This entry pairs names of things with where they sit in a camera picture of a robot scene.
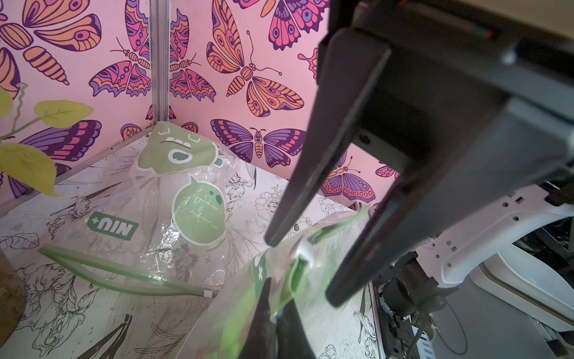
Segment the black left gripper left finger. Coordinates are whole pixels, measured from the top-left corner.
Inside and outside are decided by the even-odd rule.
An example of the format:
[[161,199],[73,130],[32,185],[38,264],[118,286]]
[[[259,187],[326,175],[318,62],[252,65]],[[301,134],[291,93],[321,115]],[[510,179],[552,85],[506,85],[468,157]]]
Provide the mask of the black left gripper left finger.
[[272,359],[277,356],[277,330],[271,320],[270,292],[271,278],[267,278],[260,293],[248,337],[240,352],[240,359]]

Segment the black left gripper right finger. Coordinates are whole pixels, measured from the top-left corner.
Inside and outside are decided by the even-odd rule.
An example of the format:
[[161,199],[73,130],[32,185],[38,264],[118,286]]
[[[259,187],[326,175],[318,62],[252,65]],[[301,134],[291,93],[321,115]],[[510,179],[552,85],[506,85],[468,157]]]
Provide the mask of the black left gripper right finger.
[[316,359],[294,300],[288,302],[279,312],[276,331],[277,358]]

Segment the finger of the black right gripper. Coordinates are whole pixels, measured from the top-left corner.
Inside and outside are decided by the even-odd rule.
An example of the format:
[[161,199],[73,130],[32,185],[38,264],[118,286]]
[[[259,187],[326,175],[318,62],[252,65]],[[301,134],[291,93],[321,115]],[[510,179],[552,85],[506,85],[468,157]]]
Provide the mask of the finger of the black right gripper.
[[357,28],[330,39],[306,141],[265,233],[268,245],[282,241],[348,149],[391,52],[380,38]]

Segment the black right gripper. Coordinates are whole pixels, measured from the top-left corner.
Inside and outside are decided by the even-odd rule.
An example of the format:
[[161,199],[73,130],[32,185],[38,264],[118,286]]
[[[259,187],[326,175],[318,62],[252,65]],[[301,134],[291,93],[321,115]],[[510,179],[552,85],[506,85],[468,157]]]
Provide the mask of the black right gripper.
[[421,169],[399,177],[342,261],[326,291],[335,307],[423,240],[573,160],[571,1],[369,1],[361,14],[356,7],[331,4],[318,84],[338,31],[380,38],[392,52],[355,137],[366,130],[378,139],[372,155]]

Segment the clear zip-top bag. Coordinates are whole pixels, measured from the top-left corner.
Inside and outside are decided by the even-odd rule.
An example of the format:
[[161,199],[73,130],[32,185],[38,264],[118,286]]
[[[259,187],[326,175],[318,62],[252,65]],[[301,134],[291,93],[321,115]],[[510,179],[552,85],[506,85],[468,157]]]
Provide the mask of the clear zip-top bag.
[[129,176],[40,251],[109,290],[211,297],[265,249],[256,183],[230,150],[161,122]]

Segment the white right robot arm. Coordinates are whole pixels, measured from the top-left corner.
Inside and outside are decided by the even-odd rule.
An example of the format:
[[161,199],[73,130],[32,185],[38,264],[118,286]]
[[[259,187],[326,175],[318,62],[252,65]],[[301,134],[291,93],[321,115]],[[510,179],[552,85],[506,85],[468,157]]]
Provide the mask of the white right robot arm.
[[571,1],[333,1],[278,245],[350,144],[399,172],[327,287],[384,270],[388,305],[439,310],[485,260],[573,214]]

